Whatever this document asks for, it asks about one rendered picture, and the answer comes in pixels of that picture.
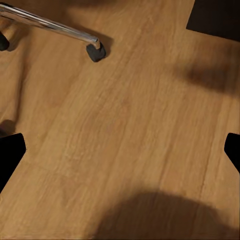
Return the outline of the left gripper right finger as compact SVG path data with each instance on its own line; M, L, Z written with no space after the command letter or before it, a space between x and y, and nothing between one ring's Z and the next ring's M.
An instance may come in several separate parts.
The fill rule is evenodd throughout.
M228 133L224 151L240 173L240 135L235 133Z

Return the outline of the swivel chair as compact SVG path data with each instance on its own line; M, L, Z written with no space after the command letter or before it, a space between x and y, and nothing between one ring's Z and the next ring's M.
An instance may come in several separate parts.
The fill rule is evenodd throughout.
M102 42L100 42L98 36L56 22L54 20L50 20L43 16L39 16L32 12L28 12L15 6L3 3L1 1L0 1L0 16L87 42L89 43L89 45L87 45L86 51L93 62L97 62L98 59L106 56L107 54L105 47L102 44ZM0 52L7 50L9 46L10 42L7 40L4 34L0 32ZM6 136L7 134L0 129L0 139Z

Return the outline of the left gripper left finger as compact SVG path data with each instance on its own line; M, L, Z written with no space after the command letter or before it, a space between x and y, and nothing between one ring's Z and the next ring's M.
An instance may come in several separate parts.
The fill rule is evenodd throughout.
M0 193L26 152L21 133L0 138Z

